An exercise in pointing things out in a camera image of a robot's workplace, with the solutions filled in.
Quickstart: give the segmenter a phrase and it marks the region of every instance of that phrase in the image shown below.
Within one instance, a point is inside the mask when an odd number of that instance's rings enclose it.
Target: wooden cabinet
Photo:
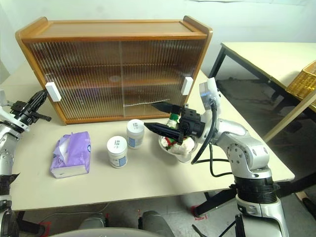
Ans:
[[[183,20],[48,21],[38,19],[16,39],[64,123],[167,117],[150,104],[184,105],[185,77],[194,80],[212,30]]]

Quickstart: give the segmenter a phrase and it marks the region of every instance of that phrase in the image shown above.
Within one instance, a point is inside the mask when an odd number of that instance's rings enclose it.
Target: black cable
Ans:
[[[229,162],[227,159],[213,159],[213,161],[223,161],[223,162]],[[210,162],[210,159],[202,159],[195,162],[195,164],[203,163],[203,162]]]
[[[208,132],[208,135],[205,139],[205,141],[203,142],[201,148],[199,149],[199,151],[197,152],[196,156],[194,157],[194,159],[191,161],[191,164],[195,164],[197,162],[197,160],[199,159],[199,157],[202,155],[202,153],[204,152],[207,144],[209,144],[209,142],[211,141],[211,138],[214,135],[215,132],[215,125],[216,125],[216,121],[217,121],[217,106],[216,103],[213,102],[211,104],[211,110],[212,110],[212,124],[211,124],[211,128]]]
[[[218,237],[222,237],[235,223],[236,221],[233,221]]]
[[[209,170],[211,171],[211,175],[215,178],[221,177],[228,174],[233,174],[231,172],[222,173],[222,174],[214,174],[213,173],[213,147],[212,144],[209,144]]]
[[[195,230],[195,232],[197,232],[197,234],[200,237],[207,237],[205,234],[203,234],[195,225],[192,225],[193,230]]]

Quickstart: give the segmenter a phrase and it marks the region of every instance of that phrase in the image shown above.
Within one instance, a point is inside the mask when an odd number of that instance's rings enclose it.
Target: ribbed glass panel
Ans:
[[[29,43],[66,119],[160,115],[156,101],[183,105],[204,40]]]

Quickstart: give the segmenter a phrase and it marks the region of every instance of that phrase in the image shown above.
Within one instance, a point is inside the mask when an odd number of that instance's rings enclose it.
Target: cabinet top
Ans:
[[[212,29],[185,16],[183,20],[73,20],[41,17],[17,31],[24,42],[69,40],[205,39]]]

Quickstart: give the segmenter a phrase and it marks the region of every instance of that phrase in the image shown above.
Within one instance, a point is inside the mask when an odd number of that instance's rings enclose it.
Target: jar lid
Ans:
[[[126,139],[121,136],[114,136],[108,140],[108,151],[112,154],[121,154],[127,149]]]
[[[142,133],[144,129],[144,122],[139,119],[132,119],[127,123],[127,130],[135,135]]]

